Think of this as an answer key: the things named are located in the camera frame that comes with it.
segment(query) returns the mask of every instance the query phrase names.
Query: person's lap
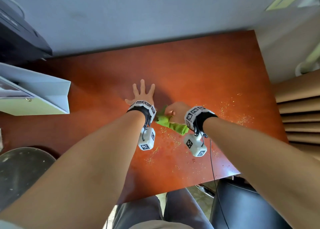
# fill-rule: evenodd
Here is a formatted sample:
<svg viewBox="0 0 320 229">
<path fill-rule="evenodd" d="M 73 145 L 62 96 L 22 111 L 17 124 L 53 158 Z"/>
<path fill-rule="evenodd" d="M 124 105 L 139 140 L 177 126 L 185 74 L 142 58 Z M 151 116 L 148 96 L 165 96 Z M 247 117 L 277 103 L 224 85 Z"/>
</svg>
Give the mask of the person's lap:
<svg viewBox="0 0 320 229">
<path fill-rule="evenodd" d="M 194 229 L 213 229 L 190 192 L 184 188 L 167 193 L 162 216 L 156 196 L 121 204 L 117 207 L 113 229 L 129 229 L 150 220 L 165 220 L 188 225 Z"/>
</svg>

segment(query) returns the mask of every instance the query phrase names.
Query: orange table surface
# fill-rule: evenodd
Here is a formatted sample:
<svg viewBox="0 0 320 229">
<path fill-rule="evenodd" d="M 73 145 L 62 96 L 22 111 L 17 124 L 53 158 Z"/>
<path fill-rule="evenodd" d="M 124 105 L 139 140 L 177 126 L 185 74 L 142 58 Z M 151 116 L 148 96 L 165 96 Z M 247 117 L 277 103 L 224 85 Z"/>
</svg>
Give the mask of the orange table surface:
<svg viewBox="0 0 320 229">
<path fill-rule="evenodd" d="M 142 78 L 147 89 L 155 83 L 157 109 L 176 101 L 201 105 L 222 119 L 287 142 L 254 31 L 55 58 L 26 68 L 71 81 L 70 114 L 1 113 L 4 151 L 43 146 L 63 154 L 124 114 L 128 109 L 124 99 L 134 97 L 132 84 Z M 119 203 L 213 180 L 209 149 L 196 158 L 181 135 L 155 123 L 152 127 L 156 132 L 154 148 L 142 151 L 137 147 Z M 121 134 L 114 137 L 123 139 Z M 209 139 L 205 144 L 210 147 Z M 239 173 L 212 145 L 216 179 Z"/>
</svg>

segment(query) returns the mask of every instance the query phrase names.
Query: white sleeve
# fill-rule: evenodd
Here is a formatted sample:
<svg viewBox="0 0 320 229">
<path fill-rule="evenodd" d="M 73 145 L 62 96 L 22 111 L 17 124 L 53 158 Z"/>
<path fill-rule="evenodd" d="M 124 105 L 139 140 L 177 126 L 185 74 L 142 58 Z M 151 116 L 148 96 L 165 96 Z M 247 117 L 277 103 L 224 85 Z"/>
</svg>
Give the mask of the white sleeve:
<svg viewBox="0 0 320 229">
<path fill-rule="evenodd" d="M 0 220 L 0 228 L 1 229 L 23 229 L 21 227 L 18 227 L 10 222 L 2 221 Z"/>
</svg>

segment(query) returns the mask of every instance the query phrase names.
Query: person's left hand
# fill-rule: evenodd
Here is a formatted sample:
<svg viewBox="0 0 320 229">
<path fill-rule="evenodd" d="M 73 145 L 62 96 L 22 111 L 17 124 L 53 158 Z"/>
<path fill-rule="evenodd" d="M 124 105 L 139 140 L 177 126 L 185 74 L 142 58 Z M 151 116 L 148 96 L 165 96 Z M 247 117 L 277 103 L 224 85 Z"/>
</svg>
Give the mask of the person's left hand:
<svg viewBox="0 0 320 229">
<path fill-rule="evenodd" d="M 151 85 L 151 88 L 149 90 L 149 93 L 146 94 L 146 85 L 144 83 L 144 80 L 141 79 L 141 87 L 140 87 L 140 94 L 139 94 L 139 91 L 138 91 L 138 88 L 137 88 L 137 85 L 136 84 L 133 84 L 133 93 L 134 93 L 134 100 L 128 100 L 128 99 L 125 99 L 124 101 L 131 105 L 133 104 L 135 101 L 137 100 L 145 100 L 147 101 L 148 103 L 154 105 L 154 102 L 153 102 L 153 94 L 155 93 L 155 88 L 156 86 L 154 84 Z"/>
</svg>

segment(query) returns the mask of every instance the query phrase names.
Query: tiled floor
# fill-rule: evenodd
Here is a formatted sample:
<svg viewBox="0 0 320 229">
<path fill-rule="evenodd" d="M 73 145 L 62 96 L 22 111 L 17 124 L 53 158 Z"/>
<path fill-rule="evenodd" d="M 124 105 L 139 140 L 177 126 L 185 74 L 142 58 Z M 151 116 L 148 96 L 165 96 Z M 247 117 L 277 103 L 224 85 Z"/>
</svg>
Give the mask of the tiled floor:
<svg viewBox="0 0 320 229">
<path fill-rule="evenodd" d="M 206 186 L 208 186 L 210 189 L 212 189 L 213 191 L 215 190 L 215 185 L 214 182 L 207 182 L 204 183 Z M 212 203 L 213 203 L 213 198 L 211 198 L 210 196 L 206 195 L 205 193 L 203 193 L 202 191 L 200 191 L 196 186 L 191 186 L 191 187 L 187 187 L 187 189 L 189 190 L 190 194 L 192 194 L 192 196 L 194 197 L 194 199 L 197 201 L 198 205 L 200 206 L 200 208 L 202 209 L 202 211 L 204 212 L 204 214 L 206 215 L 206 217 L 209 219 L 210 217 L 210 213 L 211 213 L 211 207 L 212 207 Z M 157 195 L 158 199 L 160 200 L 160 205 L 161 205 L 161 210 L 162 210 L 162 214 L 165 211 L 165 206 L 166 206 L 166 194 L 167 193 L 163 193 L 160 195 Z M 116 207 L 115 206 L 113 208 L 113 210 L 110 213 L 110 216 L 108 218 L 108 224 L 106 222 L 106 224 L 104 225 L 103 229 L 111 229 L 112 228 L 112 223 L 115 217 L 115 212 L 116 212 Z"/>
</svg>

